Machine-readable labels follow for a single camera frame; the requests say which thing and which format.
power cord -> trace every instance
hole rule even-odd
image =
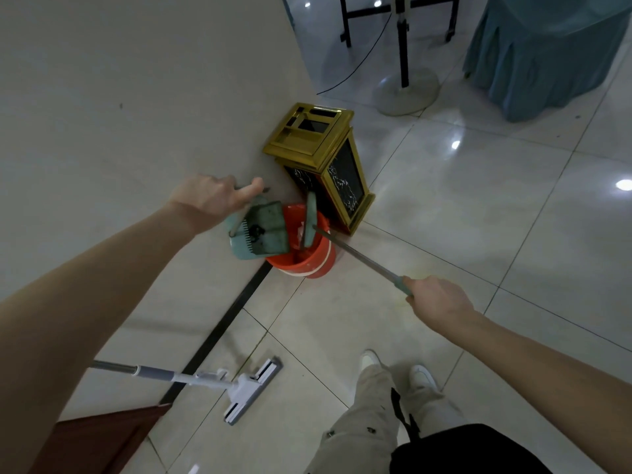
[[[342,85],[345,81],[347,81],[349,78],[351,78],[351,77],[353,76],[353,73],[355,73],[356,71],[358,71],[358,68],[359,68],[360,66],[362,66],[362,63],[364,63],[364,61],[365,61],[365,60],[368,58],[368,56],[371,54],[371,51],[373,51],[373,48],[375,48],[375,45],[377,44],[377,42],[378,42],[378,41],[380,41],[380,38],[382,38],[382,35],[384,34],[384,30],[386,30],[386,27],[388,26],[389,22],[391,21],[391,16],[392,16],[392,15],[393,15],[392,13],[389,15],[389,19],[388,19],[388,20],[386,20],[386,23],[384,23],[384,28],[382,29],[382,32],[380,33],[380,36],[379,36],[379,37],[377,37],[377,39],[375,40],[375,43],[373,43],[373,46],[372,46],[372,47],[371,47],[371,49],[368,51],[367,56],[365,56],[365,57],[364,57],[364,59],[363,59],[363,60],[359,63],[359,65],[357,65],[357,66],[356,66],[356,69],[355,69],[355,70],[353,70],[353,71],[352,71],[352,73],[351,73],[349,76],[347,76],[344,80],[342,80],[342,81],[341,81],[340,83],[338,83],[337,85],[334,85],[333,87],[328,88],[328,89],[326,89],[326,90],[324,90],[324,91],[322,91],[322,92],[320,92],[320,93],[316,93],[316,94],[323,94],[323,93],[330,92],[330,91],[331,91],[331,90],[333,90],[334,88],[337,88],[337,87],[339,87],[340,85]]]

beige pants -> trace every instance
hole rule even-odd
[[[388,370],[375,365],[364,369],[353,406],[323,435],[305,473],[388,473],[400,424],[391,401],[394,388]],[[467,424],[461,411],[436,389],[411,389],[401,400],[415,418],[419,437]]]

person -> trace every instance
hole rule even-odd
[[[186,180],[162,208],[31,282],[0,304],[0,465],[26,473],[92,359],[178,251],[261,193],[255,178]],[[405,279],[415,315],[470,352],[603,469],[632,469],[632,386],[494,324],[463,290],[435,277]],[[491,428],[467,424],[422,366],[403,399],[366,351],[354,405],[325,433],[308,470],[403,473],[477,467],[546,471]],[[399,422],[411,442],[397,446]]]

plastic bucket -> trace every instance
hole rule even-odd
[[[288,230],[291,251],[287,254],[266,258],[275,268],[290,276],[317,278],[324,276],[336,261],[336,247],[328,239],[316,233],[311,248],[299,249],[298,230],[305,220],[305,205],[283,206],[283,217]],[[329,222],[318,212],[318,226],[329,232]]]

white sneaker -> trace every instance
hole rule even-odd
[[[374,350],[365,350],[359,358],[359,371],[364,371],[365,368],[373,365],[381,366],[380,358]]]
[[[421,366],[421,364],[416,364],[410,368],[408,380],[410,381],[410,387],[413,389],[418,387],[432,387],[438,389],[437,383],[434,381],[430,371]]]

